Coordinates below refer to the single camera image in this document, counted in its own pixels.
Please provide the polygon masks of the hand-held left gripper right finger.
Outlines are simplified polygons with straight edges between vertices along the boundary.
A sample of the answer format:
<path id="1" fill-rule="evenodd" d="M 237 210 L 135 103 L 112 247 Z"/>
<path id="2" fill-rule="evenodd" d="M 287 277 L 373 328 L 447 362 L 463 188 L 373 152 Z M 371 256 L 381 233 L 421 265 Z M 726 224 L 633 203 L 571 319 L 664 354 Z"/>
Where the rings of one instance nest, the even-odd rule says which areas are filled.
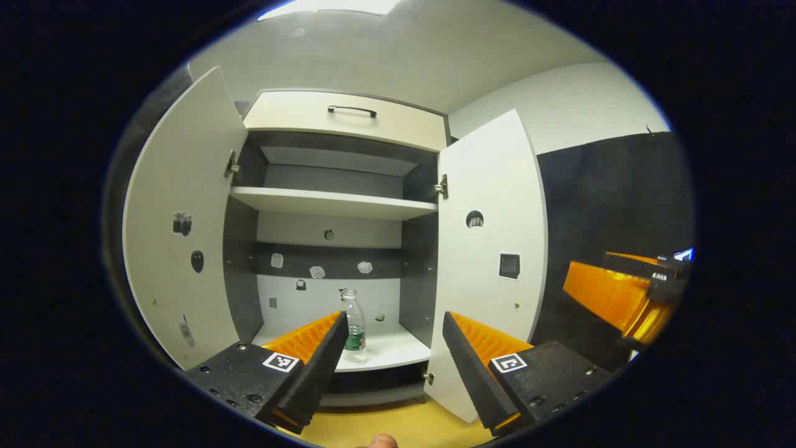
<path id="1" fill-rule="evenodd" d="M 612 378 L 563 343 L 532 345 L 457 312 L 445 313 L 443 338 L 492 436 L 539 426 Z"/>

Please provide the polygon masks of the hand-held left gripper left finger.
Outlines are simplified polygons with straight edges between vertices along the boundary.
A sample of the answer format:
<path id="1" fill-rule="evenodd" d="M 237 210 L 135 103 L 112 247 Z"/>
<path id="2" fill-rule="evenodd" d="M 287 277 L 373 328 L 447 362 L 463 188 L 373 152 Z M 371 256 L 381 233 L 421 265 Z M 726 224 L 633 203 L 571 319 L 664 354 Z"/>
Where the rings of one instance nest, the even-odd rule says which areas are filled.
<path id="1" fill-rule="evenodd" d="M 231 344 L 185 377 L 222 405 L 301 434 L 326 394 L 348 337 L 346 312 L 338 311 L 264 345 Z"/>

